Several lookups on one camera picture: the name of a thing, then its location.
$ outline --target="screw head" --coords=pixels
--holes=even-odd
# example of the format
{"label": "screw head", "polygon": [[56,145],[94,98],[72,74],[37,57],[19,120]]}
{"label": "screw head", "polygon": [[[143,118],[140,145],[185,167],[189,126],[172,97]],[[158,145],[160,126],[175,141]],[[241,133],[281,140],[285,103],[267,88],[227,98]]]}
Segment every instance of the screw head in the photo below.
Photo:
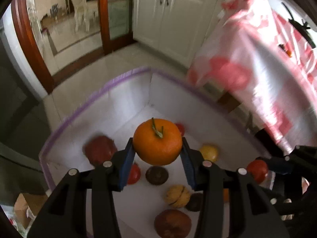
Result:
{"label": "screw head", "polygon": [[286,199],[283,201],[283,203],[292,203],[292,200],[291,199]]}
{"label": "screw head", "polygon": [[270,203],[271,203],[272,205],[274,205],[276,202],[277,202],[277,199],[276,199],[276,198],[272,198],[272,199],[270,200]]}
{"label": "screw head", "polygon": [[68,174],[69,174],[70,176],[74,176],[76,173],[77,173],[77,169],[75,169],[75,168],[72,168],[72,169],[70,169],[70,170],[68,171]]}
{"label": "screw head", "polygon": [[209,160],[204,160],[204,161],[202,162],[202,165],[203,165],[204,167],[211,167],[211,166],[212,166],[212,163],[211,163],[211,161],[209,161]]}
{"label": "screw head", "polygon": [[105,161],[102,165],[104,167],[108,168],[108,167],[112,166],[112,162],[111,161]]}
{"label": "screw head", "polygon": [[245,168],[239,168],[238,173],[245,176],[247,174],[247,170]]}

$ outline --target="brown potato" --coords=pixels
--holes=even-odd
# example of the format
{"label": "brown potato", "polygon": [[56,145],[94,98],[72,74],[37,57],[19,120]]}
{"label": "brown potato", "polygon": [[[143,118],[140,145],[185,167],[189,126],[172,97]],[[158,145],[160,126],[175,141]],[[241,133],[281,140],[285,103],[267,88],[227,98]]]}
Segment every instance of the brown potato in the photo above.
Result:
{"label": "brown potato", "polygon": [[176,209],[167,209],[156,216],[154,227],[162,238],[185,238],[191,230],[191,219]]}

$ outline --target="red tomato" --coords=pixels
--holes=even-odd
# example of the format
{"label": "red tomato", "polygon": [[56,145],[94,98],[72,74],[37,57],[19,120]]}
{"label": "red tomato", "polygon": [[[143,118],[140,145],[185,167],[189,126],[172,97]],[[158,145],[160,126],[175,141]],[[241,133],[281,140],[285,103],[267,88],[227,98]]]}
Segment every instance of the red tomato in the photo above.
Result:
{"label": "red tomato", "polygon": [[185,134],[185,127],[184,127],[184,125],[181,124],[181,123],[179,123],[179,122],[175,123],[175,125],[177,126],[177,128],[178,128],[179,131],[180,131],[180,134],[181,134],[182,137],[183,137],[184,134]]}
{"label": "red tomato", "polygon": [[128,184],[135,184],[141,177],[140,167],[134,163],[131,167],[131,171],[128,178]]}
{"label": "red tomato", "polygon": [[268,173],[267,164],[263,160],[254,160],[247,166],[247,171],[251,173],[254,180],[260,184],[265,180]]}

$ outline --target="small orange fruit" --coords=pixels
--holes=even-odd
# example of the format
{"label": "small orange fruit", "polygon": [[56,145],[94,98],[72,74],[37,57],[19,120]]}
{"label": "small orange fruit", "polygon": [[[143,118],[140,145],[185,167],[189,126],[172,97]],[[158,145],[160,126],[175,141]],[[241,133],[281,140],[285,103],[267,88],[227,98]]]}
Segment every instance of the small orange fruit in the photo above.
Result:
{"label": "small orange fruit", "polygon": [[287,55],[288,55],[289,57],[292,57],[292,51],[291,51],[291,50],[287,50],[286,53],[287,53]]}
{"label": "small orange fruit", "polygon": [[146,163],[164,166],[176,160],[182,149],[177,126],[164,119],[150,119],[140,124],[133,135],[133,147]]}

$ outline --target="pink fabric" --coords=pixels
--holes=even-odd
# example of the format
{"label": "pink fabric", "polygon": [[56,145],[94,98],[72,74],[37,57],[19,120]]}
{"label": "pink fabric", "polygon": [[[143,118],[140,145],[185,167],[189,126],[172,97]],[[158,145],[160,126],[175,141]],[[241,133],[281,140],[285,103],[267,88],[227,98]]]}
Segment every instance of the pink fabric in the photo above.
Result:
{"label": "pink fabric", "polygon": [[317,59],[308,42],[267,0],[226,0],[222,7],[187,80],[216,80],[262,119],[286,154],[295,145],[317,146]]}

